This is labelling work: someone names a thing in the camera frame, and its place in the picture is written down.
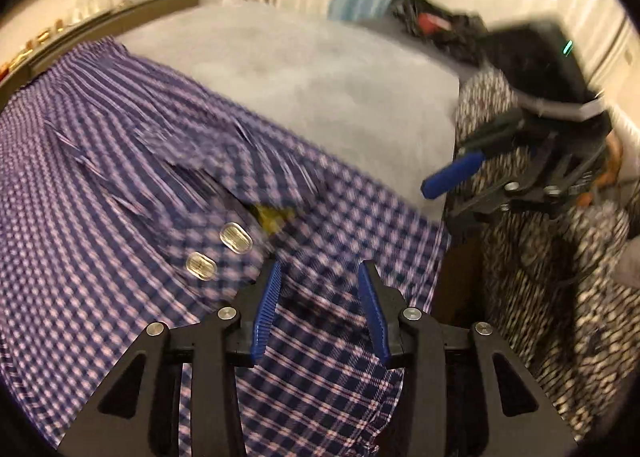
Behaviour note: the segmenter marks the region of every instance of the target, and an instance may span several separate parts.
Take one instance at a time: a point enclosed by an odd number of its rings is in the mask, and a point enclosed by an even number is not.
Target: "blue gripper pad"
[[[429,200],[440,197],[478,172],[482,163],[484,163],[484,154],[480,151],[473,151],[456,159],[422,181],[420,187],[422,195]]]
[[[251,343],[250,355],[254,364],[264,356],[267,350],[267,341],[273,325],[273,318],[276,313],[276,305],[280,297],[280,286],[282,284],[282,274],[280,262],[275,262],[267,283],[264,286],[264,293],[255,313],[254,333]]]
[[[364,263],[361,263],[358,267],[358,296],[367,318],[369,337],[373,343],[373,353],[383,365],[386,365],[391,358],[388,328],[382,313],[382,307],[380,307],[378,294],[373,288],[373,283]]]

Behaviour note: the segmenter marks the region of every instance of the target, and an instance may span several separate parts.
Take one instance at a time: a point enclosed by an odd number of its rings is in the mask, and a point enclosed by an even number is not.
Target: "red object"
[[[448,21],[428,12],[422,12],[418,15],[418,27],[425,36],[443,29],[451,30],[451,24]]]

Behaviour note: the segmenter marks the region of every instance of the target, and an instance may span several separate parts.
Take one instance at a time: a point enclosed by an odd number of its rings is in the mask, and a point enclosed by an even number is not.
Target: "black bag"
[[[428,0],[393,0],[389,11],[406,25],[407,31],[413,36],[432,43],[459,62],[474,66],[481,64],[482,52],[476,40],[484,36],[487,30],[479,15],[452,13]],[[421,14],[445,20],[450,30],[441,29],[426,35],[418,23]]]

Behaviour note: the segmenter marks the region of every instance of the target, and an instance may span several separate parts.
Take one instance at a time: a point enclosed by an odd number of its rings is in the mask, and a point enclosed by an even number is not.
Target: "black gripper frame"
[[[558,216],[590,187],[602,169],[611,130],[607,112],[573,122],[539,117],[519,107],[480,126],[458,145],[459,155],[481,151],[488,160],[527,147],[532,159],[519,176],[505,176],[453,209],[446,218],[449,231],[455,236],[473,230],[505,211]],[[508,183],[516,183],[517,189],[506,189]]]
[[[255,312],[276,262],[268,260],[255,284],[242,287],[231,307],[200,323],[161,332],[148,326],[103,379],[66,432],[64,457],[175,457],[182,366],[190,363],[193,457],[245,456],[234,367],[250,356]]]
[[[482,457],[565,457],[575,449],[569,426],[556,412],[536,380],[509,345],[487,324],[462,329],[439,324],[423,313],[408,319],[407,305],[397,289],[386,287],[373,261],[363,262],[377,294],[388,331],[391,358],[387,368],[404,368],[401,397],[386,430],[394,433],[392,443],[381,443],[380,455],[402,457],[445,457],[462,455],[447,449],[447,353],[471,351],[481,376],[484,401],[474,405],[473,417],[486,419],[487,437],[474,455]],[[498,382],[497,364],[507,363],[533,400],[527,413],[505,413]],[[457,410],[468,408],[458,404]]]

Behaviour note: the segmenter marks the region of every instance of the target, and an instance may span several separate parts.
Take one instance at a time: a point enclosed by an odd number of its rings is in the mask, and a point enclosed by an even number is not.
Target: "shelf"
[[[42,74],[63,54],[82,42],[118,36],[176,11],[196,7],[199,0],[146,0],[115,8],[82,21],[34,50],[17,69],[0,82],[0,112],[22,86]]]

